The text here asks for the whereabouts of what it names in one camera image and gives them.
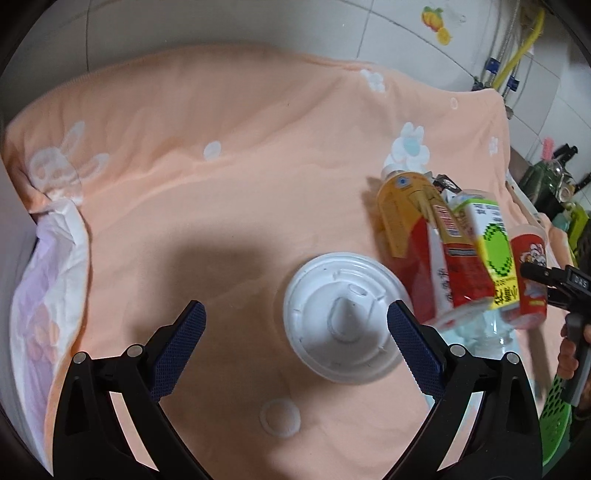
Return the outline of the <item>right hand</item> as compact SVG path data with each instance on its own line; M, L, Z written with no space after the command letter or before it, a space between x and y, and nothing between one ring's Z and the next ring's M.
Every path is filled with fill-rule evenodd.
M567 338L567 325L562 327L561 336L557 375L563 380L570 380L579 368L579 361L576 359L576 343Z

